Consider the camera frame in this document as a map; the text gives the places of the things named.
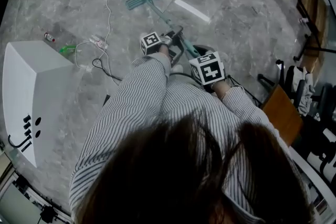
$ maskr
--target marble floor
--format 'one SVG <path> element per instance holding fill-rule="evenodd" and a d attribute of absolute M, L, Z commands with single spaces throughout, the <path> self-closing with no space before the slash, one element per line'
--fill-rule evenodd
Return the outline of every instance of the marble floor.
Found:
<path fill-rule="evenodd" d="M 40 40 L 51 33 L 59 50 L 75 45 L 91 35 L 104 38 L 108 32 L 109 12 L 106 0 L 9 0 L 0 28 L 0 63 L 9 41 Z M 275 78 L 276 59 L 292 64 L 300 50 L 304 29 L 299 25 L 296 0 L 181 0 L 204 16 L 197 17 L 179 6 L 175 0 L 155 0 L 158 8 L 184 27 L 184 35 L 195 44 L 218 50 L 226 73 L 260 99 L 267 92 L 256 81 L 258 73 Z M 148 7 L 128 11 L 125 0 L 108 0 L 112 10 L 107 52 L 112 72 L 123 77 L 131 71 L 131 63 L 141 56 L 139 35 L 159 33 L 166 26 Z M 90 44 L 78 49 L 80 65 L 91 65 L 99 56 Z M 39 168 L 17 155 L 14 164 L 42 194 L 68 210 L 69 179 L 88 131 L 99 113 L 106 94 L 117 86 L 99 69 L 78 69 L 74 66 L 73 81 L 55 130 L 57 142 L 50 156 Z M 0 137 L 6 141 L 3 111 L 0 110 Z"/>

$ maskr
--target black chair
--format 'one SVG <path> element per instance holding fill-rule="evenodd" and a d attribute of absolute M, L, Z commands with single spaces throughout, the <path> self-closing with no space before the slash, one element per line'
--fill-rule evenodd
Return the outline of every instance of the black chair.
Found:
<path fill-rule="evenodd" d="M 284 68 L 284 61 L 277 60 L 276 64 L 281 65 L 280 69 L 280 79 L 278 84 L 283 88 L 285 93 L 288 95 L 289 99 L 294 99 L 293 105 L 298 108 L 300 104 L 300 100 L 302 97 L 303 89 L 305 87 L 305 81 L 300 80 L 298 89 L 296 92 L 292 92 L 292 83 L 293 83 L 293 76 L 294 76 L 294 66 L 289 67 L 286 75 L 286 80 L 285 80 L 285 68 Z M 258 74 L 258 81 L 264 81 L 267 84 L 269 84 L 271 87 L 274 87 L 276 85 L 275 82 L 271 81 L 270 79 L 266 78 L 263 74 Z"/>

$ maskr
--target green object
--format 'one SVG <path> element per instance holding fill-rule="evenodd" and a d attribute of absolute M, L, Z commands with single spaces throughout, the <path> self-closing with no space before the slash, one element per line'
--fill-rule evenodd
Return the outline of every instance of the green object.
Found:
<path fill-rule="evenodd" d="M 169 27 L 174 30 L 176 27 L 174 26 L 174 24 L 172 23 L 172 21 L 170 19 L 168 19 L 153 3 L 153 0 L 127 0 L 126 1 L 126 7 L 129 10 L 132 10 L 140 5 L 143 4 L 148 4 L 150 6 L 150 8 L 166 23 L 169 25 Z M 198 51 L 194 48 L 194 46 L 191 44 L 191 42 L 189 40 L 187 40 L 182 34 L 180 35 L 180 40 L 183 43 L 183 45 L 185 46 L 186 50 L 189 51 L 189 53 L 197 58 L 199 56 L 201 56 Z"/>
<path fill-rule="evenodd" d="M 63 56 L 67 56 L 73 52 L 75 52 L 76 46 L 75 45 L 68 45 L 64 46 L 59 50 L 59 53 L 62 54 Z"/>

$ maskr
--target hand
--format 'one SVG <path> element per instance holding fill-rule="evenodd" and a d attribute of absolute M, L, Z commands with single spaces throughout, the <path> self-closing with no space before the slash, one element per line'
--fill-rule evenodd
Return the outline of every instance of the hand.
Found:
<path fill-rule="evenodd" d="M 169 50 L 168 50 L 167 45 L 161 45 L 161 47 L 159 48 L 159 52 L 166 55 L 169 59 L 169 62 L 172 61 L 172 58 L 169 55 Z"/>
<path fill-rule="evenodd" d="M 227 84 L 224 80 L 217 81 L 212 86 L 212 89 L 215 91 L 215 93 L 217 94 L 217 97 L 220 100 L 223 99 L 223 97 L 225 96 L 225 94 L 230 88 L 231 87 L 229 86 L 229 84 Z"/>

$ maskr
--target mop handle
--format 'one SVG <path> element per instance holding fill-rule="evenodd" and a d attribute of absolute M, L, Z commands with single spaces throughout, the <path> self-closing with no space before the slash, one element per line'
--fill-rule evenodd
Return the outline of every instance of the mop handle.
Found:
<path fill-rule="evenodd" d="M 171 20 L 169 20 L 154 4 L 152 1 L 147 0 L 146 3 L 154 10 L 154 12 L 162 19 L 166 24 L 169 25 L 170 28 L 174 30 L 174 25 Z M 201 56 L 198 51 L 194 48 L 189 40 L 187 40 L 183 34 L 180 34 L 180 40 L 182 41 L 183 45 L 185 46 L 186 50 L 194 57 L 197 58 Z"/>

